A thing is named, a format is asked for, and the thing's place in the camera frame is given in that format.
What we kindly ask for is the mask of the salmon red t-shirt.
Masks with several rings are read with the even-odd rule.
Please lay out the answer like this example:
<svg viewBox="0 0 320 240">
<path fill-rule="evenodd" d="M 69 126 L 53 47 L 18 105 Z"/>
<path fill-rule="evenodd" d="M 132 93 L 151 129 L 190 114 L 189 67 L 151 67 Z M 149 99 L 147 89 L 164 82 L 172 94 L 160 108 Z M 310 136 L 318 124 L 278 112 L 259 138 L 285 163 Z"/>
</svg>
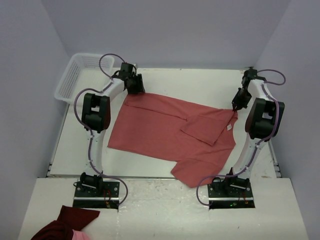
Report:
<svg viewBox="0 0 320 240">
<path fill-rule="evenodd" d="M 236 143 L 238 114 L 168 96 L 128 95 L 108 147 L 175 162 L 171 174 L 190 188 L 208 185 Z"/>
</svg>

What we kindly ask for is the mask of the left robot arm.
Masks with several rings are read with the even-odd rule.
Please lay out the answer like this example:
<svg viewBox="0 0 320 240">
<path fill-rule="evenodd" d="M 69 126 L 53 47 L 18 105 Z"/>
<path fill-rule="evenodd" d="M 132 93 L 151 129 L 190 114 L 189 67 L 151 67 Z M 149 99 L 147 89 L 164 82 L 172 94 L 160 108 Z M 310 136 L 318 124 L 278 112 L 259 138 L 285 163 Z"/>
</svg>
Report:
<svg viewBox="0 0 320 240">
<path fill-rule="evenodd" d="M 103 193 L 102 147 L 111 123 L 111 101 L 123 91 L 129 95 L 145 92 L 142 75 L 134 64 L 123 62 L 102 90 L 90 89 L 83 97 L 81 123 L 87 131 L 88 160 L 80 183 L 97 197 Z"/>
</svg>

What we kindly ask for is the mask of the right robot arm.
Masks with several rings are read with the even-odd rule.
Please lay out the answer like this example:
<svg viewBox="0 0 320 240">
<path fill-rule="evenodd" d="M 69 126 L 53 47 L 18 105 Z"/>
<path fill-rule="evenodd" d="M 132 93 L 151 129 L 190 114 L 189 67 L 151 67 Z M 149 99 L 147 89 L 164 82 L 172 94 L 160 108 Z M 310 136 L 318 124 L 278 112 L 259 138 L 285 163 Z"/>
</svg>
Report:
<svg viewBox="0 0 320 240">
<path fill-rule="evenodd" d="M 270 93 L 270 81 L 259 76 L 259 70 L 249 68 L 244 71 L 241 88 L 232 100 L 232 110 L 246 109 L 250 100 L 252 107 L 245 122 L 246 140 L 242 152 L 226 175 L 223 191 L 233 197 L 250 185 L 251 172 L 262 148 L 278 133 L 285 104 L 277 101 Z"/>
</svg>

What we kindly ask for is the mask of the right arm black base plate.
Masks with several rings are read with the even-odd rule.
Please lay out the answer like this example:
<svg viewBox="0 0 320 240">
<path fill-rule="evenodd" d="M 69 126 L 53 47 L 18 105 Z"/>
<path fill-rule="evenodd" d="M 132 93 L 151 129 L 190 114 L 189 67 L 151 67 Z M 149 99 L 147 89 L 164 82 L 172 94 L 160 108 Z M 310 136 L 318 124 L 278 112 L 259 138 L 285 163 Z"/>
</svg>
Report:
<svg viewBox="0 0 320 240">
<path fill-rule="evenodd" d="M 223 182 L 207 185 L 209 209 L 254 209 L 255 201 L 251 183 L 245 188 L 226 186 Z"/>
</svg>

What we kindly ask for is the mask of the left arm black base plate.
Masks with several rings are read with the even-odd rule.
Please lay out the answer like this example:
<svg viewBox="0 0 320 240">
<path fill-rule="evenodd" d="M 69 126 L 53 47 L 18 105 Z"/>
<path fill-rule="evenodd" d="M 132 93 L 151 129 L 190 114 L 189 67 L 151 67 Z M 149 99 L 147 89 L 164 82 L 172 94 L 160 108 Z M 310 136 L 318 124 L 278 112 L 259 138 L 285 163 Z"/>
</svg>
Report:
<svg viewBox="0 0 320 240">
<path fill-rule="evenodd" d="M 90 187 L 80 181 L 74 184 L 73 208 L 82 209 L 119 209 L 118 181 L 103 181 L 99 188 Z"/>
</svg>

